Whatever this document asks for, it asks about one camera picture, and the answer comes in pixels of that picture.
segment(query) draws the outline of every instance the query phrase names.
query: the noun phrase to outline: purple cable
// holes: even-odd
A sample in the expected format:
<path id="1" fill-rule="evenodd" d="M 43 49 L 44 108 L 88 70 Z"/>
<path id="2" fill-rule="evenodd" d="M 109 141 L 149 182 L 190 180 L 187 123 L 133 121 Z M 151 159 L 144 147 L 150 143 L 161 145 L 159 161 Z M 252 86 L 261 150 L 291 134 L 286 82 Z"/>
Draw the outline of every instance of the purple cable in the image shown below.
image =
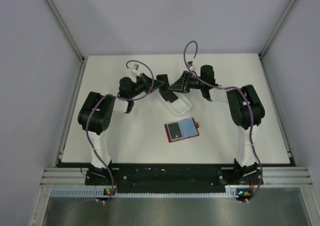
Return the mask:
<path id="1" fill-rule="evenodd" d="M 154 78 L 154 74 L 152 73 L 151 69 L 146 65 L 144 64 L 143 62 L 141 61 L 138 61 L 138 60 L 129 60 L 125 66 L 129 69 L 128 67 L 128 64 L 131 63 L 131 62 L 137 62 L 141 65 L 144 65 L 151 73 L 151 76 L 152 76 L 152 83 L 151 83 L 151 87 L 149 89 L 149 91 L 142 97 L 140 98 L 137 98 L 137 99 L 127 99 L 127 98 L 122 98 L 122 97 L 118 97 L 118 99 L 120 100 L 130 100 L 130 101 L 136 101 L 136 100 L 141 100 L 143 98 L 145 98 L 147 95 L 149 95 L 152 91 L 152 88 L 154 87 L 154 81 L 155 81 L 155 78 Z M 104 99 L 108 96 L 108 95 L 111 95 L 111 94 L 107 94 L 107 95 L 104 95 L 99 101 L 98 103 L 95 105 L 95 107 L 92 109 L 91 113 L 89 114 L 89 117 L 88 117 L 88 120 L 86 122 L 86 125 L 85 125 L 85 133 L 86 133 L 86 137 L 91 145 L 91 148 L 93 149 L 93 152 L 95 154 L 95 156 L 100 160 L 100 162 L 103 164 L 103 166 L 106 168 L 106 170 L 108 171 L 110 177 L 111 177 L 111 192 L 113 193 L 114 192 L 114 187 L 115 187 L 115 182 L 114 182 L 114 177 L 112 175 L 112 172 L 111 170 L 109 169 L 109 167 L 107 166 L 107 164 L 103 161 L 103 159 L 99 156 L 99 154 L 97 153 L 96 149 L 95 149 L 95 146 L 93 144 L 93 142 L 91 141 L 90 137 L 89 137 L 89 122 L 92 118 L 92 115 L 94 114 L 94 112 L 97 110 L 97 108 L 99 107 L 99 105 L 101 104 L 101 102 L 104 101 Z M 112 199 L 112 196 L 113 194 L 110 194 L 110 197 L 106 200 L 107 202 L 110 201 Z"/>
<path id="2" fill-rule="evenodd" d="M 195 44 L 195 54 L 193 56 L 193 59 L 195 59 L 195 57 L 197 56 L 197 52 L 198 52 L 198 43 L 195 41 L 195 40 L 192 40 L 190 41 L 184 48 L 184 53 L 183 53 L 183 60 L 185 62 L 185 66 L 187 67 L 188 71 L 194 76 L 194 78 L 196 78 L 198 81 L 200 81 L 201 83 L 209 86 L 209 87 L 212 87 L 212 88 L 215 88 L 215 89 L 219 89 L 219 90 L 231 90 L 231 89 L 234 89 L 234 90 L 237 90 L 239 92 L 239 94 L 241 95 L 241 97 L 244 99 L 246 105 L 248 106 L 248 109 L 249 109 L 249 114 L 250 114 L 250 131 L 249 131 L 249 139 L 250 139 L 250 143 L 251 143 L 251 147 L 252 147 L 252 152 L 256 158 L 256 160 L 258 160 L 258 163 L 259 163 L 259 167 L 260 167 L 260 172 L 261 172 L 261 176 L 260 176 L 260 180 L 259 180 L 259 183 L 258 183 L 258 186 L 256 188 L 256 191 L 254 192 L 254 194 L 252 195 L 252 197 L 247 201 L 247 203 L 250 203 L 252 201 L 252 199 L 255 197 L 255 195 L 257 194 L 257 192 L 259 191 L 260 189 L 260 186 L 262 184 L 262 180 L 263 180 L 263 170 L 262 170 L 262 164 L 261 164 L 261 161 L 256 153 L 256 149 L 255 149 L 255 146 L 254 146 L 254 141 L 252 140 L 252 131 L 254 129 L 254 115 L 253 115 L 253 112 L 252 112 L 252 109 L 250 107 L 250 104 L 246 98 L 246 96 L 243 94 L 243 92 L 238 88 L 238 87 L 235 87 L 235 86 L 229 86 L 229 87 L 218 87 L 218 86 L 214 86 L 214 85 L 211 85 L 211 84 L 208 84 L 206 83 L 204 80 L 202 80 L 201 78 L 199 78 L 194 72 L 192 72 L 190 70 L 190 65 L 187 63 L 187 60 L 186 60 L 186 51 L 187 51 L 187 48 L 189 47 L 189 45 L 191 43 L 194 43 Z"/>

